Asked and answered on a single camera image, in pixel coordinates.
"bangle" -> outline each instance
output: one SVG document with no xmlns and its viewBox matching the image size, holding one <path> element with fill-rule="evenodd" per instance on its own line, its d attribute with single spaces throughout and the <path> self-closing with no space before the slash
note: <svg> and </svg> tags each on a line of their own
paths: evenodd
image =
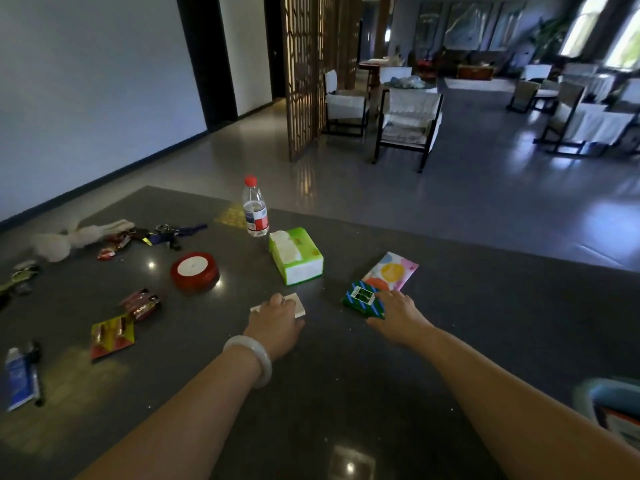
<svg viewBox="0 0 640 480">
<path fill-rule="evenodd" d="M 227 350 L 229 347 L 233 345 L 242 345 L 243 347 L 247 347 L 251 349 L 255 354 L 256 359 L 260 362 L 260 366 L 262 368 L 262 375 L 260 379 L 254 384 L 253 388 L 258 389 L 262 386 L 265 386 L 267 382 L 271 379 L 271 359 L 269 358 L 269 354 L 264 349 L 262 344 L 257 340 L 252 339 L 251 337 L 245 337 L 244 335 L 236 335 L 235 337 L 231 337 L 227 340 L 227 343 L 222 348 L 222 352 Z"/>
</svg>

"wooden lattice screen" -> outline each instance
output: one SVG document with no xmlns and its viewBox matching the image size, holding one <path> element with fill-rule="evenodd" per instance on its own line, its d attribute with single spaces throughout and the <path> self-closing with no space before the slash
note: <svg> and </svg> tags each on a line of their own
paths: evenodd
<svg viewBox="0 0 640 480">
<path fill-rule="evenodd" d="M 355 83 L 362 0 L 284 0 L 289 160 L 324 127 L 324 73 Z"/>
</svg>

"potted plant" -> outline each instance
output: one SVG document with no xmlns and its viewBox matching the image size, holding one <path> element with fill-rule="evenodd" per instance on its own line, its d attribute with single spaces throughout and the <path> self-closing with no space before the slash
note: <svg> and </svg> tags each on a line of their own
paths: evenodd
<svg viewBox="0 0 640 480">
<path fill-rule="evenodd" d="M 562 43 L 570 26 L 569 21 L 561 18 L 551 18 L 544 21 L 540 17 L 535 33 L 529 37 L 529 41 L 536 48 L 532 62 L 534 64 L 540 63 L 552 45 Z"/>
</svg>

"window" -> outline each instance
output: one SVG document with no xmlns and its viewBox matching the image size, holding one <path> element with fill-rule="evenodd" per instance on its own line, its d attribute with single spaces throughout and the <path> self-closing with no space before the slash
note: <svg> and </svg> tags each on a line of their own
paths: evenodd
<svg viewBox="0 0 640 480">
<path fill-rule="evenodd" d="M 587 43 L 591 31 L 598 21 L 598 17 L 604 10 L 609 0 L 585 0 L 578 10 L 578 16 L 573 21 L 571 30 L 564 39 L 560 55 L 577 57 Z"/>
<path fill-rule="evenodd" d="M 636 0 L 627 21 L 613 42 L 605 65 L 614 69 L 635 70 L 640 66 L 640 0 Z"/>
</svg>

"gray table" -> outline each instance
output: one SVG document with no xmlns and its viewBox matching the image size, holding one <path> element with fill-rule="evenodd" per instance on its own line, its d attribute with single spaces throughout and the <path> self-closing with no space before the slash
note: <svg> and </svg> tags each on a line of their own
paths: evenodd
<svg viewBox="0 0 640 480">
<path fill-rule="evenodd" d="M 229 205 L 144 188 L 86 223 L 210 228 L 178 253 L 133 243 L 99 262 L 96 246 L 79 251 L 0 312 L 2 351 L 43 343 L 48 398 L 0 415 L 2 478 L 73 476 L 241 333 L 249 307 L 294 291 L 307 326 L 270 384 L 247 398 L 213 478 L 325 479 L 336 446 L 375 459 L 377 479 L 500 478 L 437 372 L 339 303 L 386 251 L 420 264 L 403 290 L 437 326 L 565 404 L 584 379 L 638 377 L 637 274 L 270 209 L 272 230 L 306 228 L 325 257 L 321 278 L 287 288 L 267 240 L 214 221 Z M 185 296 L 168 271 L 194 250 L 215 256 L 221 281 Z M 116 316 L 140 287 L 163 298 L 162 311 L 136 326 L 134 346 L 91 365 L 91 324 Z"/>
</svg>

